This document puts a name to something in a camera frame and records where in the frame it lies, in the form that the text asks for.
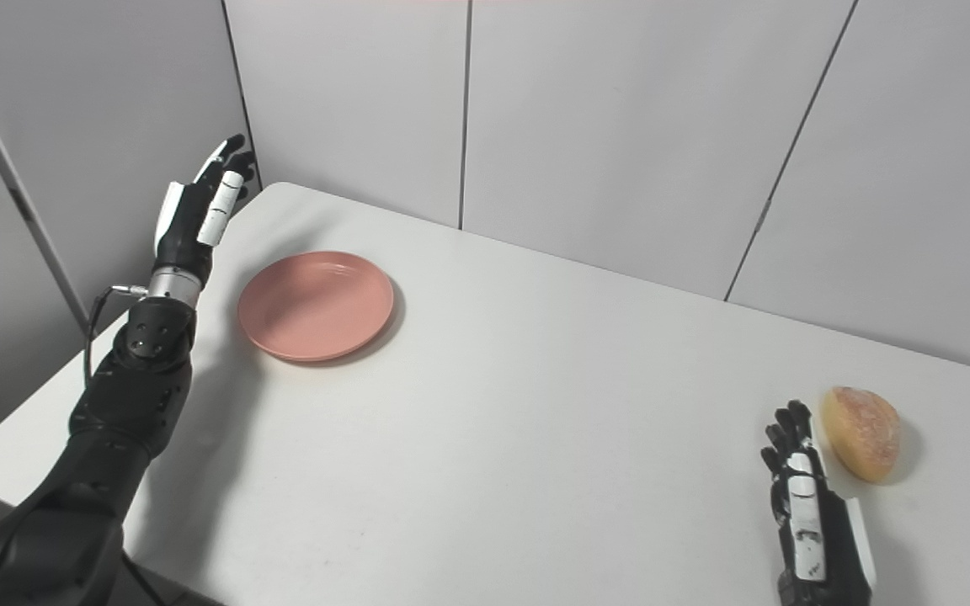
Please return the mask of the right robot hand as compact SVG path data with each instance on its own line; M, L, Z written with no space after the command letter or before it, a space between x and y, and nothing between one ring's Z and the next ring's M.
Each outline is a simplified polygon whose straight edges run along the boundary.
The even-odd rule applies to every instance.
M877 586L858 499L828 486L812 431L812 413L798 400L774 413L759 455L770 471L771 513L784 571L782 605L870 605Z

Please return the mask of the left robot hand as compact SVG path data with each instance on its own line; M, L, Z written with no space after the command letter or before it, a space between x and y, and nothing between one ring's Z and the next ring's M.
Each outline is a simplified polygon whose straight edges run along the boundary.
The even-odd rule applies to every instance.
M238 133L213 149L191 183L169 184L157 218L152 271L175 268L207 284L213 249L222 241L246 183L255 176L257 157Z

